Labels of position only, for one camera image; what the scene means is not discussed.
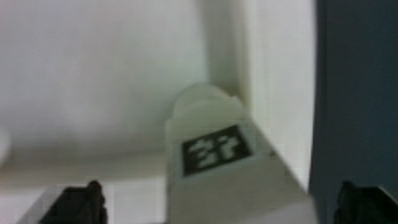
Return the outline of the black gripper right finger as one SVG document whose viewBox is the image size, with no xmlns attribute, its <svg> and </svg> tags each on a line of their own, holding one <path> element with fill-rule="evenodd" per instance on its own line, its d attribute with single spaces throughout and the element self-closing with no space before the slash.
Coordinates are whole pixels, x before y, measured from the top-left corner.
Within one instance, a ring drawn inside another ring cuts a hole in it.
<svg viewBox="0 0 398 224">
<path fill-rule="evenodd" d="M 398 199 L 382 187 L 343 182 L 334 224 L 398 224 Z"/>
</svg>

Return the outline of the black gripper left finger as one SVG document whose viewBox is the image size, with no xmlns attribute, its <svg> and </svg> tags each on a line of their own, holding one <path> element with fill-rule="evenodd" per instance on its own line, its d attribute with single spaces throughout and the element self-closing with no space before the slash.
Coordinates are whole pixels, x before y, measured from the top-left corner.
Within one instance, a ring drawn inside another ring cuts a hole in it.
<svg viewBox="0 0 398 224">
<path fill-rule="evenodd" d="M 39 196 L 16 224 L 108 224 L 103 185 L 53 186 Z"/>
</svg>

